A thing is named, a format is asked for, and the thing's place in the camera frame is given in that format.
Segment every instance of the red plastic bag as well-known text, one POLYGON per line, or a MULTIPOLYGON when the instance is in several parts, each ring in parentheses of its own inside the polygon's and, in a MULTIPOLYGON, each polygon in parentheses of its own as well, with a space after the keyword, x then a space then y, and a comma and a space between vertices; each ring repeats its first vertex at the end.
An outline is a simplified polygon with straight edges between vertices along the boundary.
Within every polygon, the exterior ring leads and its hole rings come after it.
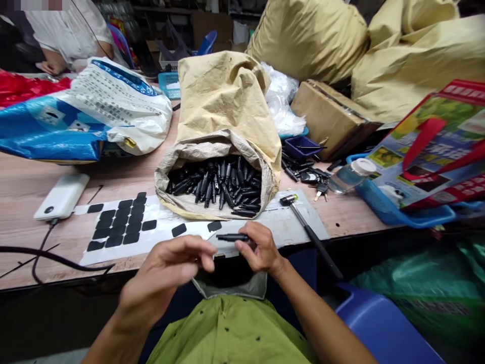
POLYGON ((26 78, 0 70, 0 107, 8 107, 36 97, 52 94, 71 87, 71 79, 64 77, 58 83, 39 78, 26 78))

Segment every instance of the blue chair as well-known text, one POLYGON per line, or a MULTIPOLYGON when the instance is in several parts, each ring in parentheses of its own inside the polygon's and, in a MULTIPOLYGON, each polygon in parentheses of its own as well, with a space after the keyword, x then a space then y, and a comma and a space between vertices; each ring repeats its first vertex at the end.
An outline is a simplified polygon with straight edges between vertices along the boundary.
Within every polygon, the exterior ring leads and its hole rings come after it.
POLYGON ((202 41, 202 44, 201 44, 199 50, 197 51, 197 55, 203 56, 203 55, 212 53, 212 50, 214 49, 214 43, 216 41, 216 38, 217 38, 217 31, 216 30, 213 30, 213 31, 207 33, 206 37, 202 41))
POLYGON ((390 300, 348 283, 350 293, 335 312, 380 364, 445 364, 390 300))
POLYGON ((113 38, 115 40, 116 44, 120 44, 122 46, 122 51, 126 55, 129 61, 129 66, 131 69, 135 69, 135 64, 133 62, 133 58, 131 57, 131 51, 130 47, 128 46, 128 42, 126 41, 125 35, 121 30, 119 30, 117 27, 115 27, 113 24, 108 24, 108 28, 111 31, 111 34, 113 35, 113 38))

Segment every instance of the hand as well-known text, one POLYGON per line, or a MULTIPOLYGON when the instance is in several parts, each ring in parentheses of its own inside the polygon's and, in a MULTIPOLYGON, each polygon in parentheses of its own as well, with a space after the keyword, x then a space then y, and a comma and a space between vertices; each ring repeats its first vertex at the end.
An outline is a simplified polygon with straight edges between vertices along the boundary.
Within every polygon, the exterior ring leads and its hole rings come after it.
POLYGON ((258 222, 248 221, 239 229, 239 233, 248 235, 257 245, 253 252, 247 243, 241 240, 235 242, 236 248, 246 258, 253 271, 266 271, 273 276, 283 269, 284 258, 274 244, 270 229, 258 222))
POLYGON ((40 69, 51 76, 57 76, 64 71, 65 66, 52 61, 43 61, 40 65, 40 69))
POLYGON ((115 316, 122 331, 149 330, 165 313, 177 287, 190 281, 200 264, 214 271, 217 248, 199 236, 158 243, 121 291, 115 316))

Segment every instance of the plastic water bottle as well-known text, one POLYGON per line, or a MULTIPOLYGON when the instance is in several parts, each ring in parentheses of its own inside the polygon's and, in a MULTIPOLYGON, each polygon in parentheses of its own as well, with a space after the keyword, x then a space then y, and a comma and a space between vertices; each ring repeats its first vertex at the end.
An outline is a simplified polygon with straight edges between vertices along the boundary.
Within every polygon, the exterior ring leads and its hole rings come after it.
POLYGON ((376 171, 375 164, 365 158, 359 158, 342 167, 328 181, 328 188, 338 195, 343 195, 376 171))

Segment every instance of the bottle cap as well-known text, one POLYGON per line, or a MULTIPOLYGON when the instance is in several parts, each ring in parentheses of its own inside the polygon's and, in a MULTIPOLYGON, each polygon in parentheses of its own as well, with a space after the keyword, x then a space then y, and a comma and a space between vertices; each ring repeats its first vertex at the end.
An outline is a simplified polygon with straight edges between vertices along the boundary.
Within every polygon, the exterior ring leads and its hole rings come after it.
POLYGON ((365 158, 356 159, 350 165, 360 175, 371 175, 376 171, 375 164, 365 158))

